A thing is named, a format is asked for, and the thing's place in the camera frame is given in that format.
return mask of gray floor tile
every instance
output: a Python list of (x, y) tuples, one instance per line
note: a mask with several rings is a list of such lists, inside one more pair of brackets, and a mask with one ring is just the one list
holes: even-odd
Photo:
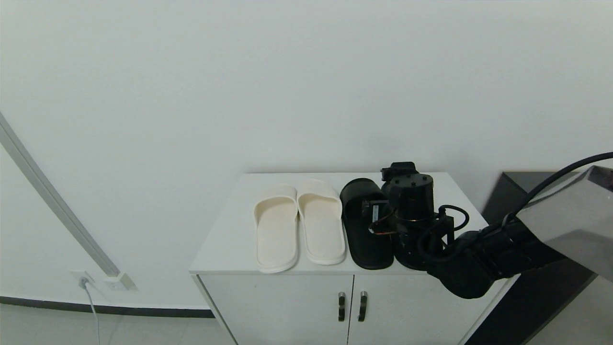
[(125, 316), (110, 345), (177, 345), (189, 321), (181, 317)]
[[(215, 319), (100, 314), (103, 345), (233, 345)], [(96, 343), (94, 316), (0, 304), (0, 344)]]
[(234, 345), (215, 319), (191, 319), (180, 345)]

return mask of cabinet handle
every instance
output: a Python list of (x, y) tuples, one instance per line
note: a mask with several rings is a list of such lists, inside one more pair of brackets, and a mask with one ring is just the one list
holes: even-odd
[(345, 321), (345, 300), (346, 299), (347, 298), (345, 297), (344, 292), (338, 293), (338, 321), (339, 322)]
[(366, 291), (362, 291), (360, 293), (360, 314), (357, 316), (358, 322), (364, 322), (364, 318), (366, 317), (366, 302), (368, 301), (368, 293)]

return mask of power plug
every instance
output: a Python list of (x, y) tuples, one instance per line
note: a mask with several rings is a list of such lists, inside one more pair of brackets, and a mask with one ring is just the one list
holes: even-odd
[(86, 290), (87, 288), (85, 287), (85, 284), (89, 283), (89, 279), (87, 279), (87, 277), (81, 277), (78, 279), (78, 286), (83, 289)]

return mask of black motor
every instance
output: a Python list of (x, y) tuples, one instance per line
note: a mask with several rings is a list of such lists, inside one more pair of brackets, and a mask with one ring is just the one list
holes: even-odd
[(385, 226), (391, 230), (394, 256), (402, 265), (425, 271), (428, 265), (419, 255), (417, 244), (422, 240), (429, 253), (443, 250), (441, 234), (453, 233), (452, 217), (434, 210), (432, 176), (420, 174), (413, 162), (392, 163), (381, 170), (387, 197)]

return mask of white cabinet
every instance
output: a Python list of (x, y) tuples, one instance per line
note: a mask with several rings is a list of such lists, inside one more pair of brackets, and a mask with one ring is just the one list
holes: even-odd
[[(448, 174), (430, 174), (435, 207), (464, 208), (471, 220), (463, 231), (487, 225)], [(357, 177), (379, 180), (379, 174), (354, 173), (245, 174), (239, 179), (190, 268), (216, 318), (238, 344), (461, 344), (511, 287), (515, 279), (501, 280), (485, 296), (464, 300), (434, 277), (398, 262), (369, 271), (348, 253), (338, 265), (316, 265), (305, 255), (302, 234), (293, 268), (259, 272), (253, 205), (264, 188), (316, 178), (340, 191)], [(362, 292), (367, 298), (360, 321)], [(346, 296), (343, 321), (339, 293)]]
[[(217, 274), (201, 279), (239, 344), (347, 342), (352, 276)], [(347, 296), (342, 322), (339, 293)]]
[[(465, 300), (426, 274), (355, 275), (349, 344), (457, 344), (503, 284)], [(359, 321), (362, 295), (366, 308)]]

